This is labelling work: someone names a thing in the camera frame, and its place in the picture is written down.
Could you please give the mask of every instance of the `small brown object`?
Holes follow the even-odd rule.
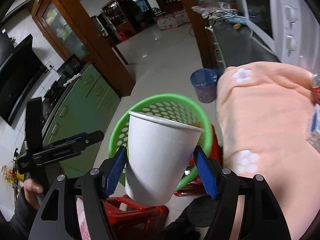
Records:
[[[241,23],[236,23],[235,25],[233,25],[233,28],[235,29],[235,30],[239,30],[240,28],[241,28]]]

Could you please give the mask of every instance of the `green plastic basket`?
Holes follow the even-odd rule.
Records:
[[[173,121],[191,124],[200,123],[205,130],[200,136],[200,145],[207,156],[210,155],[212,147],[212,128],[205,111],[192,99],[172,93],[160,94],[148,97],[131,107],[118,121],[109,141],[109,158],[116,155],[118,148],[123,145],[127,147],[129,130],[129,111],[141,112],[164,117]],[[183,177],[176,190],[182,189],[198,176],[194,167],[190,174]],[[125,185],[125,173],[121,174],[120,183]]]

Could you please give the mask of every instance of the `white microwave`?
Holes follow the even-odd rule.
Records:
[[[242,0],[246,23],[282,63],[320,71],[320,26],[304,0]]]

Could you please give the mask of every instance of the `flower pattern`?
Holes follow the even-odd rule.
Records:
[[[239,68],[232,77],[235,78],[238,83],[251,82],[251,73],[252,71],[250,69]]]
[[[252,153],[249,150],[243,150],[236,153],[234,156],[234,162],[236,164],[235,172],[237,174],[241,173],[254,173],[258,170],[255,164],[260,159],[260,156],[256,153]]]

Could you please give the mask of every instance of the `tile wall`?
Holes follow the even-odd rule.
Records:
[[[56,70],[63,63],[62,58],[44,38],[27,9],[20,11],[10,19],[1,28],[1,30],[3,29],[6,30],[9,37],[16,39],[17,44],[31,33],[33,36],[33,51],[44,65],[50,61],[54,68],[43,74],[31,89],[11,126],[0,117],[0,167],[2,165],[12,165],[11,160],[15,148],[21,149],[25,138],[27,101],[30,98],[44,96],[51,84],[59,78]],[[12,217],[14,211],[13,189],[3,178],[0,178],[0,210],[7,220]]]

